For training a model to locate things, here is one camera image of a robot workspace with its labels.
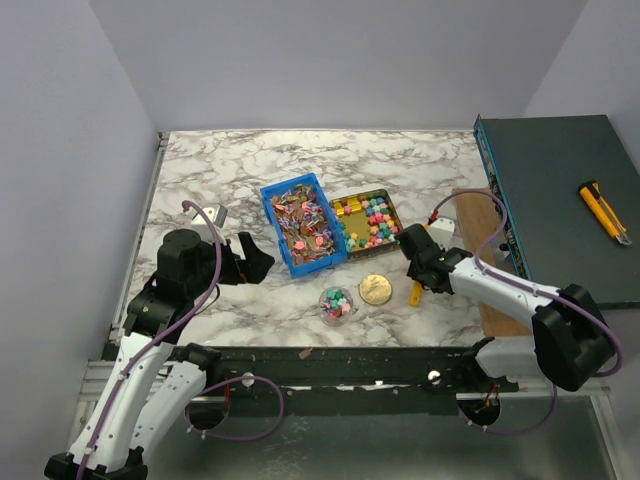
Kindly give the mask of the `clear plastic round container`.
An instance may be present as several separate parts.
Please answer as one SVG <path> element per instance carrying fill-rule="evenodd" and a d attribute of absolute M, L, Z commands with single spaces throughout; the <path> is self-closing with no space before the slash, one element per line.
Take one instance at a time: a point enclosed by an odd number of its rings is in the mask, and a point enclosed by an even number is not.
<path fill-rule="evenodd" d="M 358 306 L 350 292 L 338 286 L 329 287 L 322 292 L 318 308 L 321 320 L 332 327 L 348 323 L 358 312 Z"/>

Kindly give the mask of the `yellow plastic scoop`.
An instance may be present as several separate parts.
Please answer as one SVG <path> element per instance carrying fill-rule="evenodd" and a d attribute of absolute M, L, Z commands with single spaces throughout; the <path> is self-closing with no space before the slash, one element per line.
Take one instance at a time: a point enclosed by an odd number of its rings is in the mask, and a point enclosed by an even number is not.
<path fill-rule="evenodd" d="M 417 281 L 413 282 L 408 304 L 412 307 L 418 307 L 421 303 L 423 288 Z"/>

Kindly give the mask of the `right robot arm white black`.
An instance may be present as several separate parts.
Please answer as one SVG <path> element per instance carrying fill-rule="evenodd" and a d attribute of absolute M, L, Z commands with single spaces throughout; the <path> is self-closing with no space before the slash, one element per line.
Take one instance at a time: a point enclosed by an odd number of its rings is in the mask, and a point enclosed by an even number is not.
<path fill-rule="evenodd" d="M 409 261 L 407 275 L 421 287 L 462 295 L 531 330 L 523 337 L 481 341 L 474 358 L 459 370 L 467 389 L 483 391 L 499 377 L 539 376 L 575 392 L 592 377 L 618 369 L 618 364 L 604 369 L 610 360 L 620 359 L 619 343 L 583 287 L 535 284 L 497 270 L 466 250 L 445 250 L 420 224 L 407 227 L 396 240 Z"/>

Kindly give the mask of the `gold round lid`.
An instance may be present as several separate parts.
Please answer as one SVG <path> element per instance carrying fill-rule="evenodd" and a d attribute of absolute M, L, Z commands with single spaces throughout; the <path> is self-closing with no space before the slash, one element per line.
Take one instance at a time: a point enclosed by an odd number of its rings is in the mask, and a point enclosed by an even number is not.
<path fill-rule="evenodd" d="M 361 280 L 358 292 L 365 303 L 373 306 L 382 306 L 391 299 L 393 287 L 385 276 L 370 274 Z"/>

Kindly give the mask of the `blue plastic candy bin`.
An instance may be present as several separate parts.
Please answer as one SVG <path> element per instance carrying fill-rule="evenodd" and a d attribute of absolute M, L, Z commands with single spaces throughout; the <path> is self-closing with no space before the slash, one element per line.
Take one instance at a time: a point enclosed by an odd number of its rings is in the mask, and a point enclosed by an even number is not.
<path fill-rule="evenodd" d="M 347 260 L 342 228 L 315 174 L 263 187 L 260 195 L 266 216 L 275 228 L 282 259 L 293 278 Z"/>

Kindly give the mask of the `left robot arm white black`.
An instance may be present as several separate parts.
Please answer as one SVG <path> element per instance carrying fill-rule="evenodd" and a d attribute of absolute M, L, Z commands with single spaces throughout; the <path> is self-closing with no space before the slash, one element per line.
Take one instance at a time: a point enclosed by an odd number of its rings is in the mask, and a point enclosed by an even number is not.
<path fill-rule="evenodd" d="M 176 343 L 219 284 L 259 284 L 274 265 L 249 233 L 238 237 L 240 255 L 228 241 L 204 241 L 193 230 L 164 236 L 156 271 L 127 308 L 101 397 L 69 450 L 48 460 L 46 478 L 146 478 L 151 457 L 191 399 L 220 387 L 220 352 Z"/>

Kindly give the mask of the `metal tin of star candies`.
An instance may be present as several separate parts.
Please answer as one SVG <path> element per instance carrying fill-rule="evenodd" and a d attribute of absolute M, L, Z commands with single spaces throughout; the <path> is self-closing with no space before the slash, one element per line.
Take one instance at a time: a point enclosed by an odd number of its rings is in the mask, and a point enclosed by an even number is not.
<path fill-rule="evenodd" d="M 373 189 L 330 201 L 343 234 L 347 260 L 356 261 L 399 248 L 402 222 L 389 193 Z"/>

